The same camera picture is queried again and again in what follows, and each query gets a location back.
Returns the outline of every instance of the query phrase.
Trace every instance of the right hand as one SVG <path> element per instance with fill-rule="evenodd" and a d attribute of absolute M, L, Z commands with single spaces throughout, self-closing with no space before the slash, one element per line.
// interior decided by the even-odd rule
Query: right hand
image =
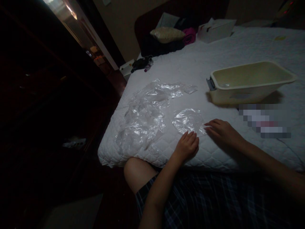
<path fill-rule="evenodd" d="M 173 152 L 173 157 L 178 159 L 179 163 L 182 165 L 186 160 L 194 157 L 198 152 L 199 137 L 197 134 L 192 132 L 185 132 L 180 138 L 175 151 Z"/>
<path fill-rule="evenodd" d="M 205 123 L 205 130 L 210 137 L 237 148 L 247 142 L 227 121 L 213 119 Z"/>

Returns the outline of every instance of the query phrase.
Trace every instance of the leg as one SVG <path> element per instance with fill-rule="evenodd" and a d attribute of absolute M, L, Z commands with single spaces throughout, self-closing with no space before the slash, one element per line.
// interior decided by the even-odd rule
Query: leg
<path fill-rule="evenodd" d="M 130 158 L 124 167 L 125 180 L 134 194 L 155 175 L 157 175 L 156 170 L 139 158 Z"/>

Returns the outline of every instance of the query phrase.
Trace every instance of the pink cloth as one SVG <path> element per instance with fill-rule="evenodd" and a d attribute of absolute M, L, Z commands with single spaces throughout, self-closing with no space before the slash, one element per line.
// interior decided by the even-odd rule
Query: pink cloth
<path fill-rule="evenodd" d="M 196 31 L 194 28 L 188 28 L 183 30 L 185 33 L 185 37 L 183 38 L 184 45 L 189 45 L 191 43 L 194 43 L 196 40 Z"/>

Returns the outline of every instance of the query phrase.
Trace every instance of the small bottle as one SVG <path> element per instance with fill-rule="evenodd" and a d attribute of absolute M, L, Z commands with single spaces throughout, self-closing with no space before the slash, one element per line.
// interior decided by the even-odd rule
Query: small bottle
<path fill-rule="evenodd" d="M 153 60 L 148 62 L 148 65 L 145 67 L 144 72 L 147 72 L 153 66 Z"/>

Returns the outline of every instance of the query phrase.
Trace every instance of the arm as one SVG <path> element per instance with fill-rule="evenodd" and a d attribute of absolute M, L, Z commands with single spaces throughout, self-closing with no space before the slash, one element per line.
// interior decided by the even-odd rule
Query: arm
<path fill-rule="evenodd" d="M 199 138 L 196 133 L 186 132 L 179 140 L 175 151 L 149 190 L 139 228 L 162 228 L 164 206 L 173 180 L 185 160 L 195 156 Z"/>
<path fill-rule="evenodd" d="M 214 119 L 205 124 L 208 134 L 228 144 L 259 165 L 279 186 L 296 201 L 305 205 L 305 177 L 247 142 L 228 122 Z"/>

